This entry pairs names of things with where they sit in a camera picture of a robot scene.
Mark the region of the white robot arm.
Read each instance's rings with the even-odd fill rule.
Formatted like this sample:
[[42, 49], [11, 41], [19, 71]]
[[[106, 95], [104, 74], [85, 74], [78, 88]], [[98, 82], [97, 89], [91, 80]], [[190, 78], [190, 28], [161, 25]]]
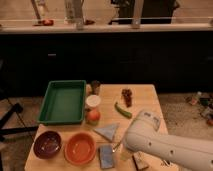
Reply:
[[125, 131], [124, 149], [142, 151], [192, 171], [213, 171], [213, 141], [160, 133], [160, 124], [155, 113], [140, 111]]

